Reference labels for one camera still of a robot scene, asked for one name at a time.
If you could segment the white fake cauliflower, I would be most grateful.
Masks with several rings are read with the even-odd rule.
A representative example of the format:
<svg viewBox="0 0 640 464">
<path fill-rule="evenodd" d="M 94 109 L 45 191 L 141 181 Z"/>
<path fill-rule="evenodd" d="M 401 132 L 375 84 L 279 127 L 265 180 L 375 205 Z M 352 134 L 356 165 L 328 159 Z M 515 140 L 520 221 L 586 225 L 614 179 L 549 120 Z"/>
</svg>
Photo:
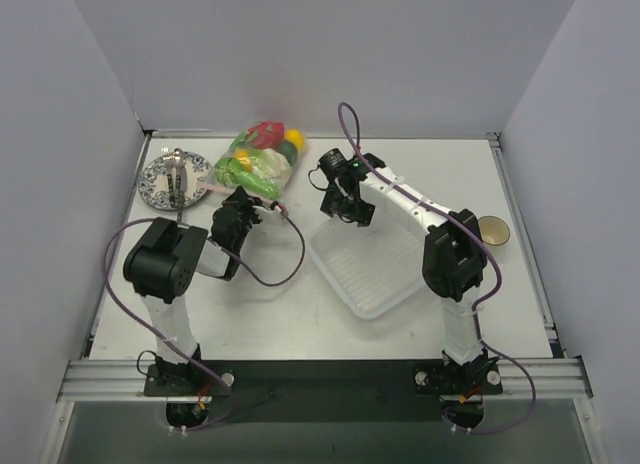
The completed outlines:
<svg viewBox="0 0 640 464">
<path fill-rule="evenodd" d="M 273 149 L 250 149 L 253 160 L 253 174 L 257 177 L 286 182 L 292 174 L 292 166 Z"/>
</svg>

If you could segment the metal spoon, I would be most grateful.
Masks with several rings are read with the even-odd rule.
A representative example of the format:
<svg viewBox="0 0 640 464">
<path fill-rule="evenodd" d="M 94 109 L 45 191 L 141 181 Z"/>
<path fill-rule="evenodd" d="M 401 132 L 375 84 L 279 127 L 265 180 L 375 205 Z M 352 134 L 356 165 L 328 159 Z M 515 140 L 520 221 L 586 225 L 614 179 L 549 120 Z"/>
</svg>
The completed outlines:
<svg viewBox="0 0 640 464">
<path fill-rule="evenodd" d="M 182 223 L 183 211 L 184 211 L 184 189 L 183 185 L 186 183 L 186 178 L 183 176 L 185 170 L 185 155 L 184 151 L 180 148 L 175 148 L 173 152 L 174 169 L 176 171 L 176 186 L 177 186 L 177 216 L 176 222 Z"/>
</svg>

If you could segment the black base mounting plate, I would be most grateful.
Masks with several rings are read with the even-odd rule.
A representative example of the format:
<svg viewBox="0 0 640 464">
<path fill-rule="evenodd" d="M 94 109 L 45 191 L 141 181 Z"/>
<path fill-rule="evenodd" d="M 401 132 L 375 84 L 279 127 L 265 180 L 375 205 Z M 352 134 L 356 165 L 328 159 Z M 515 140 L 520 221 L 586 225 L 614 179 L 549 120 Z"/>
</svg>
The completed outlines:
<svg viewBox="0 0 640 464">
<path fill-rule="evenodd" d="M 219 381 L 212 370 L 205 376 Z M 228 396 L 210 396 L 195 401 L 166 400 L 171 424 L 188 427 L 206 419 L 222 417 L 228 422 L 266 423 L 370 423 L 437 421 L 445 406 L 455 415 L 476 424 L 483 415 L 484 397 L 417 396 L 408 392 L 377 393 L 349 390 L 289 390 L 260 392 L 256 389 Z"/>
</svg>

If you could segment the clear zip top bag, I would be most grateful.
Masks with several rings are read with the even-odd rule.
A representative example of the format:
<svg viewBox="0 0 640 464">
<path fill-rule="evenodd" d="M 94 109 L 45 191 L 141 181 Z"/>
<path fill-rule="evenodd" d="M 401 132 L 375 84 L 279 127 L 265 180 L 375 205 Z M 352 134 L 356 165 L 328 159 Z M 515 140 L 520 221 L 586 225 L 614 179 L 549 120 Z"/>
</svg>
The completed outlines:
<svg viewBox="0 0 640 464">
<path fill-rule="evenodd" d="M 307 149 L 304 134 L 280 121 L 260 121 L 240 132 L 198 187 L 279 200 Z"/>
</svg>

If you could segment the aluminium front rail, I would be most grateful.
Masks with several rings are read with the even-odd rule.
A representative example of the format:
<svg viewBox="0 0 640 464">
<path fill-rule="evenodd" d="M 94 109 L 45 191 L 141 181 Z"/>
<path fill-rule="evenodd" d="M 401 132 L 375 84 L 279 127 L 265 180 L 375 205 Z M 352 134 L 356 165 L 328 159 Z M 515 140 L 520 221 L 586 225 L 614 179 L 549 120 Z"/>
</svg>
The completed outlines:
<svg viewBox="0 0 640 464">
<path fill-rule="evenodd" d="M 465 368 L 441 360 L 211 361 L 219 381 L 197 375 L 193 382 L 160 373 L 153 362 L 81 360 L 71 362 L 61 401 L 195 401 L 256 389 L 408 392 L 417 396 L 470 395 L 527 399 L 590 398 L 593 391 L 579 358 L 533 358 L 510 363 L 489 358 Z"/>
</svg>

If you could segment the blue patterned plate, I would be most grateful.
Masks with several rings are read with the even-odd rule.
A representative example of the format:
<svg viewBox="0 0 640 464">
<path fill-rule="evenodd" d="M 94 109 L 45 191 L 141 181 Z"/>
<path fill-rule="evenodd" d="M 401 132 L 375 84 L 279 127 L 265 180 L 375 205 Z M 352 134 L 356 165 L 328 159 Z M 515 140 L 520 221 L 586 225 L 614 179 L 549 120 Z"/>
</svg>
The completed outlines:
<svg viewBox="0 0 640 464">
<path fill-rule="evenodd" d="M 184 207 L 188 208 L 207 194 L 207 190 L 198 186 L 205 182 L 212 169 L 212 165 L 201 155 L 193 152 L 185 152 L 185 165 L 183 175 L 180 178 L 184 196 Z M 141 172 L 138 179 L 138 193 L 145 204 L 160 210 L 170 211 L 175 209 L 175 204 L 170 200 L 168 183 L 174 185 L 174 197 L 177 197 L 177 174 L 171 171 L 171 179 L 167 178 L 166 166 L 162 157 L 154 159 Z"/>
</svg>

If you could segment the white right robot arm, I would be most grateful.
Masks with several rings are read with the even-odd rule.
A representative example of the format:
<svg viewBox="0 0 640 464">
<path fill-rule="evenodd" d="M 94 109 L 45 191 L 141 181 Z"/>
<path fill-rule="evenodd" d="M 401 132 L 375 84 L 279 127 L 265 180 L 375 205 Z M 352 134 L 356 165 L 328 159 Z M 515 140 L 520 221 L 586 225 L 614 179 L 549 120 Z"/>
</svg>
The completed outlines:
<svg viewBox="0 0 640 464">
<path fill-rule="evenodd" d="M 327 180 L 322 213 L 367 227 L 381 212 L 423 245 L 422 278 L 442 299 L 444 382 L 454 391 L 468 390 L 493 363 L 478 318 L 488 298 L 479 291 L 489 257 L 475 214 L 452 211 L 418 194 L 371 153 L 348 159 L 334 148 L 319 159 L 318 168 Z"/>
</svg>

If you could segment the green fake watermelon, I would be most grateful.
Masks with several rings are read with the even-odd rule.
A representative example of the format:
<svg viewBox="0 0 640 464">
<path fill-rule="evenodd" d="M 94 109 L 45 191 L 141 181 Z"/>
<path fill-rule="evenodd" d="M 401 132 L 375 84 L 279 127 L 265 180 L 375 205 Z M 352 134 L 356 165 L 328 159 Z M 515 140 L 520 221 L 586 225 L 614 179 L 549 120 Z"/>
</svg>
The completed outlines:
<svg viewBox="0 0 640 464">
<path fill-rule="evenodd" d="M 291 141 L 282 140 L 276 147 L 276 151 L 287 160 L 290 166 L 294 166 L 298 162 L 299 151 Z"/>
</svg>

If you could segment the cream mug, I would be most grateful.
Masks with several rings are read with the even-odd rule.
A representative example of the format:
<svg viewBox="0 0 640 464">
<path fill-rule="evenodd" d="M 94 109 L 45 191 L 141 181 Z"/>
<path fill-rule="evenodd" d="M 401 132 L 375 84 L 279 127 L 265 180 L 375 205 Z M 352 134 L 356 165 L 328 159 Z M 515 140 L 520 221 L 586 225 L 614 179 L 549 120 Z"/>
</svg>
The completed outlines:
<svg viewBox="0 0 640 464">
<path fill-rule="evenodd" d="M 478 226 L 481 239 L 488 246 L 503 246 L 511 238 L 511 230 L 508 224 L 497 216 L 485 215 L 480 217 Z"/>
</svg>

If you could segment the metal fork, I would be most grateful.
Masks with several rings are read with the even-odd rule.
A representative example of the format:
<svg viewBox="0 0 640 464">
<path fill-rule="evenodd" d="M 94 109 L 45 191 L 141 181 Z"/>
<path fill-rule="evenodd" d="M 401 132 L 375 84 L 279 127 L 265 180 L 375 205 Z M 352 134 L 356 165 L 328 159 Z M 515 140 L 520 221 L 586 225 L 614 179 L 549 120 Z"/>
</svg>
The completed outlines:
<svg viewBox="0 0 640 464">
<path fill-rule="evenodd" d="M 172 209 L 176 207 L 176 198 L 173 184 L 174 157 L 173 153 L 167 148 L 162 149 L 162 161 L 165 167 L 165 176 L 167 180 L 169 203 Z"/>
</svg>

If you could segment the red fake dragon fruit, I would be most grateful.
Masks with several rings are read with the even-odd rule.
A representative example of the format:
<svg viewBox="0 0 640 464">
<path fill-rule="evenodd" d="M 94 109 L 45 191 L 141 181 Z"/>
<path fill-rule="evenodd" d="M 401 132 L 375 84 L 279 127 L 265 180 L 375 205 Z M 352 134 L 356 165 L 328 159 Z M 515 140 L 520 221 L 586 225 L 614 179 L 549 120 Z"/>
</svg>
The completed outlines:
<svg viewBox="0 0 640 464">
<path fill-rule="evenodd" d="M 260 121 L 247 130 L 246 143 L 255 149 L 277 147 L 284 139 L 285 126 L 279 121 Z"/>
</svg>

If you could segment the white plastic basket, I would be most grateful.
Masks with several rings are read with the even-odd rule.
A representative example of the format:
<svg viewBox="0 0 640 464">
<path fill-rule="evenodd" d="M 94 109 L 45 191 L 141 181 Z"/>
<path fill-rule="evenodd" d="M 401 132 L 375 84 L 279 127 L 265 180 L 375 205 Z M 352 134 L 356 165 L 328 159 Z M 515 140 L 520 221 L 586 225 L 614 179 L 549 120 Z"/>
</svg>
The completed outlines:
<svg viewBox="0 0 640 464">
<path fill-rule="evenodd" d="M 418 240 L 386 214 L 375 216 L 367 227 L 327 220 L 310 232 L 307 246 L 339 298 L 363 320 L 430 293 L 421 276 Z"/>
</svg>

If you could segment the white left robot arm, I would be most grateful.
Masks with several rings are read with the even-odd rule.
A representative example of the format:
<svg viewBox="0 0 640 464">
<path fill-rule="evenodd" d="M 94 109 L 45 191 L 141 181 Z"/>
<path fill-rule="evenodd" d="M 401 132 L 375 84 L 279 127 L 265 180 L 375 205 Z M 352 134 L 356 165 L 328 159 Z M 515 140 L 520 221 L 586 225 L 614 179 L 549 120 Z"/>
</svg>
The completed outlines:
<svg viewBox="0 0 640 464">
<path fill-rule="evenodd" d="M 155 218 L 129 251 L 123 276 L 141 297 L 158 332 L 158 376 L 179 394 L 190 395 L 205 378 L 200 345 L 190 326 L 185 294 L 198 273 L 223 281 L 237 273 L 240 251 L 250 230 L 261 222 L 262 199 L 237 188 L 213 213 L 212 226 L 183 227 Z"/>
</svg>

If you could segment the yellow fake lemon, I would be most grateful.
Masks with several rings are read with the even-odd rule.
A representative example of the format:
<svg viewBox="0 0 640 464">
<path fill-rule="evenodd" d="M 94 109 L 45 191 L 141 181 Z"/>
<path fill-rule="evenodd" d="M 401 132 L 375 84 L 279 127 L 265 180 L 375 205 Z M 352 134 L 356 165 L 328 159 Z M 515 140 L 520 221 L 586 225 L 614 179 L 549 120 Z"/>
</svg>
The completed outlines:
<svg viewBox="0 0 640 464">
<path fill-rule="evenodd" d="M 305 137 L 297 129 L 287 129 L 284 133 L 284 139 L 292 143 L 299 152 L 302 152 L 306 147 Z"/>
</svg>

